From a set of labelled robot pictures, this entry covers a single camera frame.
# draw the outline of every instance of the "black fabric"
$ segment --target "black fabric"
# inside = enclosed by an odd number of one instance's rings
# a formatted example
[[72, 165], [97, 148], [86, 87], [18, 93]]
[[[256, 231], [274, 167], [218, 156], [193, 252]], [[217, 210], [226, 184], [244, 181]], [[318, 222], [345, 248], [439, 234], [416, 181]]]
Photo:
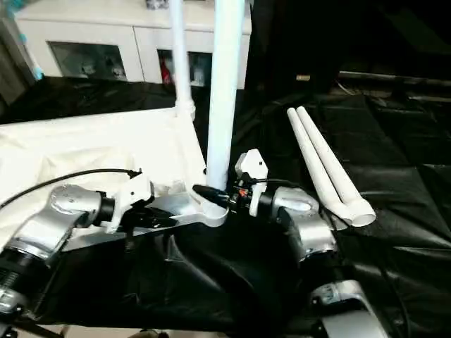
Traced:
[[[208, 90], [194, 91], [203, 151]], [[447, 106], [363, 96], [256, 100], [237, 93], [232, 156], [258, 147], [270, 177], [313, 191], [286, 116], [305, 103], [377, 221], [338, 234], [344, 255], [388, 325], [412, 337], [451, 334], [451, 118]], [[149, 84], [46, 79], [0, 122], [171, 106], [173, 95]], [[386, 269], [392, 283], [381, 277]], [[67, 253], [37, 309], [41, 323], [155, 327], [223, 332], [305, 332], [305, 312], [288, 241], [276, 225], [231, 215], [219, 228], [192, 224]]]

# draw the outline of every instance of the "white cabinet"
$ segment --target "white cabinet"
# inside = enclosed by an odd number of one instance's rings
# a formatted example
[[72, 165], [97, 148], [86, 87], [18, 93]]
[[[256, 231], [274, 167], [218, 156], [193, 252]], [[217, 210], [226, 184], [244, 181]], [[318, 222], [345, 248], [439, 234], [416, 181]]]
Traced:
[[[184, 2], [192, 85], [209, 85], [214, 2]], [[48, 76], [173, 82], [169, 11], [145, 0], [40, 0], [16, 14], [27, 50]], [[252, 31], [246, 3], [238, 88], [244, 88]]]
[[36, 20], [18, 27], [45, 75], [144, 79], [132, 27]]

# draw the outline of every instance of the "red object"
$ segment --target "red object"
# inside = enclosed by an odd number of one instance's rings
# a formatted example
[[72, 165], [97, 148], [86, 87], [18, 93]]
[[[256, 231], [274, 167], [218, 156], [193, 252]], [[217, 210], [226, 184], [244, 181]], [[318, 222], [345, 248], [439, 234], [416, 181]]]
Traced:
[[165, 85], [171, 85], [173, 84], [173, 80], [171, 77], [171, 72], [166, 67], [166, 64], [164, 62], [164, 59], [160, 59], [160, 69], [161, 69], [161, 79], [163, 80], [163, 83]]

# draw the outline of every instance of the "white pvc pipe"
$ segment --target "white pvc pipe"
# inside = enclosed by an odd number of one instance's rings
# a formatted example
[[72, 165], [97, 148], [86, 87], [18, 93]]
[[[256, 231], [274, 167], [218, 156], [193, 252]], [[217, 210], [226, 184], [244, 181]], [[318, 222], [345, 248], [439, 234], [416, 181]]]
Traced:
[[309, 170], [311, 180], [315, 186], [316, 193], [318, 194], [318, 198], [328, 210], [342, 218], [346, 223], [352, 224], [350, 212], [338, 197], [337, 192], [327, 175], [326, 169], [324, 169], [296, 110], [289, 108], [287, 114], [293, 131], [295, 132], [297, 143], [301, 149], [307, 169]]
[[215, 0], [206, 183], [225, 189], [230, 161], [245, 0]]
[[352, 225], [361, 227], [372, 223], [376, 219], [374, 210], [368, 201], [362, 198], [305, 108], [301, 106], [296, 112], [329, 178], [332, 180], [336, 192], [353, 214]]
[[195, 106], [191, 97], [190, 66], [185, 46], [185, 24], [183, 20], [183, 0], [170, 0], [173, 47], [172, 57], [175, 73], [175, 107], [178, 112], [189, 113], [194, 120]]

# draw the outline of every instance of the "cabinet door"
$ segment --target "cabinet door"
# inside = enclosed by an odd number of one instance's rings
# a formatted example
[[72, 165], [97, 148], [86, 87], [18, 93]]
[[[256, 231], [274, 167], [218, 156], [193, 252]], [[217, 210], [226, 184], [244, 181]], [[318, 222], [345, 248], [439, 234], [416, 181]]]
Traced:
[[[177, 75], [172, 62], [171, 29], [135, 27], [135, 36], [144, 80], [154, 83], [175, 81]], [[190, 62], [191, 85], [208, 86], [211, 81], [213, 33], [185, 31], [185, 41]]]
[[31, 20], [18, 26], [45, 75], [144, 79], [132, 27]]

